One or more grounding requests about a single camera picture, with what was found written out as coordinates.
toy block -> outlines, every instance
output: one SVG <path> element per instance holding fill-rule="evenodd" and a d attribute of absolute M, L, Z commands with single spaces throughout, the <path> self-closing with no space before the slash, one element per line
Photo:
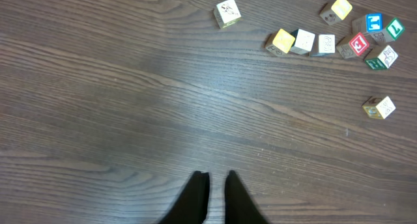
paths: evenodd
<path fill-rule="evenodd" d="M 386 70 L 391 67 L 397 58 L 398 54 L 390 45 L 387 45 L 385 48 L 374 48 L 371 53 L 366 56 L 365 62 L 373 70 Z"/>
<path fill-rule="evenodd" d="M 333 54 L 336 50 L 336 36 L 334 35 L 317 35 L 315 45 L 309 53 L 310 57 L 320 57 Z"/>
<path fill-rule="evenodd" d="M 278 32 L 271 35 L 265 44 L 265 48 L 276 56 L 288 53 L 291 46 L 294 44 L 295 37 L 290 35 L 287 31 L 280 29 Z"/>
<path fill-rule="evenodd" d="M 329 24 L 341 22 L 351 12 L 352 5 L 347 0 L 336 0 L 333 3 L 328 3 L 320 12 L 321 18 Z"/>
<path fill-rule="evenodd" d="M 291 33 L 295 37 L 295 42 L 290 51 L 299 55 L 307 54 L 311 51 L 315 34 L 305 31 L 303 29 L 297 29 Z"/>
<path fill-rule="evenodd" d="M 381 13 L 367 14 L 352 21 L 352 33 L 354 35 L 359 32 L 364 35 L 368 35 L 369 33 L 379 32 L 382 29 L 383 27 Z"/>
<path fill-rule="evenodd" d="M 357 35 L 345 37 L 337 46 L 336 49 L 340 52 L 344 59 L 358 57 L 365 52 L 369 47 L 369 42 L 365 36 L 359 32 Z"/>
<path fill-rule="evenodd" d="M 226 0 L 223 3 L 217 4 L 214 9 L 214 16 L 216 17 L 220 29 L 238 22 L 242 17 L 235 0 Z"/>
<path fill-rule="evenodd" d="M 385 119 L 395 110 L 395 105 L 390 97 L 372 96 L 362 107 L 370 118 Z"/>
<path fill-rule="evenodd" d="M 396 41 L 405 31 L 404 25 L 398 18 L 384 15 L 382 18 L 382 30 L 372 33 L 372 38 L 379 44 Z"/>

wooden surface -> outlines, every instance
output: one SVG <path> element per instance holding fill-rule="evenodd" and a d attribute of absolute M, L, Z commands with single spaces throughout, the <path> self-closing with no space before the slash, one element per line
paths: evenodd
<path fill-rule="evenodd" d="M 417 6 L 349 0 L 0 0 L 0 223 L 154 223 L 189 174 L 210 171 L 223 223 L 237 170 L 271 223 L 417 223 Z M 373 72 L 266 51 L 283 28 L 335 33 L 379 11 L 406 31 Z M 388 95 L 397 109 L 369 119 Z"/>

wooden block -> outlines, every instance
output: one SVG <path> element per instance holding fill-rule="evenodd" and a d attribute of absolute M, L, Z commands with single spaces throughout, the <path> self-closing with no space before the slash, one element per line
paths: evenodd
<path fill-rule="evenodd" d="M 361 32 L 364 35 L 376 33 L 383 29 L 382 14 L 372 13 L 352 21 L 352 33 L 355 35 Z"/>
<path fill-rule="evenodd" d="M 358 57 L 369 47 L 369 42 L 365 36 L 359 32 L 357 35 L 345 37 L 336 49 L 340 52 L 344 59 Z"/>
<path fill-rule="evenodd" d="M 372 96 L 362 106 L 370 118 L 385 119 L 395 110 L 395 105 L 390 97 Z"/>
<path fill-rule="evenodd" d="M 382 30 L 377 33 L 372 33 L 371 36 L 379 45 L 383 45 L 396 41 L 404 31 L 404 25 L 398 18 L 384 15 L 382 17 Z"/>
<path fill-rule="evenodd" d="M 334 35 L 317 35 L 309 56 L 320 57 L 333 54 L 336 50 L 335 40 L 336 37 Z"/>
<path fill-rule="evenodd" d="M 334 3 L 328 3 L 320 12 L 320 16 L 327 24 L 334 25 L 344 20 L 352 8 L 347 0 L 336 0 Z"/>
<path fill-rule="evenodd" d="M 278 32 L 271 35 L 266 42 L 265 48 L 276 56 L 288 53 L 291 46 L 294 44 L 295 37 L 290 35 L 287 31 L 280 29 Z"/>
<path fill-rule="evenodd" d="M 217 4 L 214 9 L 214 16 L 219 23 L 220 29 L 238 22 L 242 17 L 235 0 L 226 0 L 223 3 Z"/>
<path fill-rule="evenodd" d="M 365 58 L 365 63 L 373 70 L 387 70 L 397 58 L 398 54 L 387 45 L 385 48 L 374 48 Z"/>
<path fill-rule="evenodd" d="M 295 42 L 290 51 L 299 55 L 307 54 L 311 51 L 315 34 L 305 31 L 303 29 L 297 29 L 291 33 L 295 37 Z"/>

